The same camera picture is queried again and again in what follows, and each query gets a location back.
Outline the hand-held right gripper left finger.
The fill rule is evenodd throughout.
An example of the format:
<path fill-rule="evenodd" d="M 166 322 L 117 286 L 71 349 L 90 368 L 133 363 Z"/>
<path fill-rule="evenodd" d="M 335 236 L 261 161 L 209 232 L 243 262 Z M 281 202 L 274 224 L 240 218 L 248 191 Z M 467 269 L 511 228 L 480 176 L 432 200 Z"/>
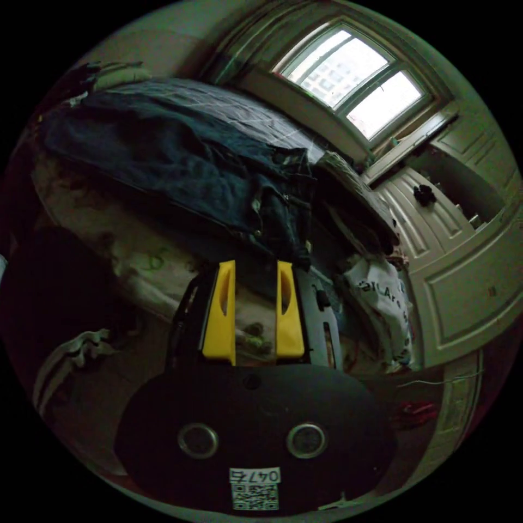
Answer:
<path fill-rule="evenodd" d="M 210 295 L 202 354 L 208 361 L 236 365 L 234 260 L 218 265 Z"/>

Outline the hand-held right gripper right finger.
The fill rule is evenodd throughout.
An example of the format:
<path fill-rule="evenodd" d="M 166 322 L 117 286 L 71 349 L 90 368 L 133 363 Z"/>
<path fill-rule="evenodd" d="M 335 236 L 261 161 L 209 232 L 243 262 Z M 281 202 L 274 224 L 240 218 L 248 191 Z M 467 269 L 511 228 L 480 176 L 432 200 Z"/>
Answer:
<path fill-rule="evenodd" d="M 305 354 L 305 343 L 293 266 L 278 261 L 276 272 L 276 358 L 298 360 Z"/>

